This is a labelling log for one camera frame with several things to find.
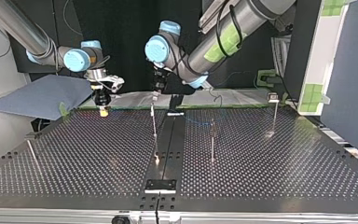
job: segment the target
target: gray panel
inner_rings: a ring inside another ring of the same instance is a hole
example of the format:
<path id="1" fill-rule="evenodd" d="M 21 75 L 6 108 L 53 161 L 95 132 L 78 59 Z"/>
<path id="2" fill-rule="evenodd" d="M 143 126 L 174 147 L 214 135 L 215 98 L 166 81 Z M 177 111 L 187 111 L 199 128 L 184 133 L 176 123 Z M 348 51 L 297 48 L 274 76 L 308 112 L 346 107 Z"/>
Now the gray panel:
<path id="1" fill-rule="evenodd" d="M 216 111 L 186 113 L 183 170 L 169 174 L 180 178 L 175 210 L 358 213 L 358 160 L 307 119 L 280 109 L 269 136 L 272 108 Z M 214 162 L 200 125 L 212 118 Z"/>
<path id="2" fill-rule="evenodd" d="M 358 148 L 358 1 L 342 28 L 327 96 L 322 122 Z"/>
<path id="3" fill-rule="evenodd" d="M 299 99 L 310 58 L 322 0 L 298 0 L 284 81 L 294 99 Z"/>

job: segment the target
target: metal post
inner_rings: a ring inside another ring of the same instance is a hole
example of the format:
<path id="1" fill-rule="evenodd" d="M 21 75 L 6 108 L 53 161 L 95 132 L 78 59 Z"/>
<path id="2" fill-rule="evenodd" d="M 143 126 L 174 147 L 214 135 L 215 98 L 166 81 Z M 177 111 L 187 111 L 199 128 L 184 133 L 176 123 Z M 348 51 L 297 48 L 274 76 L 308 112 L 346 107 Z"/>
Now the metal post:
<path id="1" fill-rule="evenodd" d="M 48 38 L 10 0 L 0 0 L 0 23 L 33 55 L 43 55 L 48 48 Z"/>
<path id="2" fill-rule="evenodd" d="M 28 144 L 28 148 L 31 151 L 32 158 L 34 158 L 34 160 L 37 160 L 36 154 L 34 154 L 34 148 L 32 146 L 31 140 L 27 140 L 27 144 Z"/>

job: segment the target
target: gray robot arm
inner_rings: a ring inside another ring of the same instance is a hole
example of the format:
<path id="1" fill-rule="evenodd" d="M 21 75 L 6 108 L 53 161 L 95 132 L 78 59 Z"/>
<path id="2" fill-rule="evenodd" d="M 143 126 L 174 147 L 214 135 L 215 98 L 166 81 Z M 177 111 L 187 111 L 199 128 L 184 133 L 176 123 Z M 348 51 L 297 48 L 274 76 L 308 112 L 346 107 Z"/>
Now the gray robot arm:
<path id="1" fill-rule="evenodd" d="M 276 19 L 295 1 L 240 0 L 235 7 L 230 6 L 231 12 L 220 21 L 221 33 L 216 34 L 215 26 L 190 55 L 177 45 L 180 25 L 173 21 L 162 21 L 158 34 L 146 43 L 146 57 L 155 66 L 173 71 L 185 84 L 199 88 L 214 66 L 239 50 L 238 46 L 246 36 L 265 21 Z"/>
<path id="2" fill-rule="evenodd" d="M 100 107 L 101 116 L 107 116 L 109 91 L 117 92 L 124 83 L 120 77 L 107 75 L 98 40 L 83 41 L 80 49 L 58 47 L 48 35 L 30 21 L 10 0 L 0 0 L 0 25 L 25 48 L 28 59 L 42 65 L 55 65 L 56 71 L 66 67 L 73 72 L 87 71 L 93 89 L 93 100 Z"/>

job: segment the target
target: metal rod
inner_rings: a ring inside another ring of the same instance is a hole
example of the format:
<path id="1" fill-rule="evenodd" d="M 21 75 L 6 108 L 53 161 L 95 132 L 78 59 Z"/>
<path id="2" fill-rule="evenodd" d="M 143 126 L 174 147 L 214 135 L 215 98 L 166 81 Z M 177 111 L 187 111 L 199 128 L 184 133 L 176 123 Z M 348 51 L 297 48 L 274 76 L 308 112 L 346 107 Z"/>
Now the metal rod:
<path id="1" fill-rule="evenodd" d="M 32 143 L 30 140 L 27 140 L 27 144 L 28 144 L 28 148 L 31 151 L 32 157 L 34 158 L 34 160 L 37 160 L 36 154 L 34 154 L 34 148 L 32 147 Z"/>
<path id="2" fill-rule="evenodd" d="M 10 0 L 0 0 L 0 24 L 34 55 L 43 55 L 48 39 Z"/>
<path id="3" fill-rule="evenodd" d="M 214 119 L 212 119 L 211 123 L 211 161 L 214 161 L 214 138 L 216 137 L 216 124 L 214 122 Z"/>
<path id="4" fill-rule="evenodd" d="M 274 128 L 275 128 L 275 121 L 277 120 L 277 113 L 278 113 L 278 103 L 275 103 L 275 113 L 274 113 Z"/>

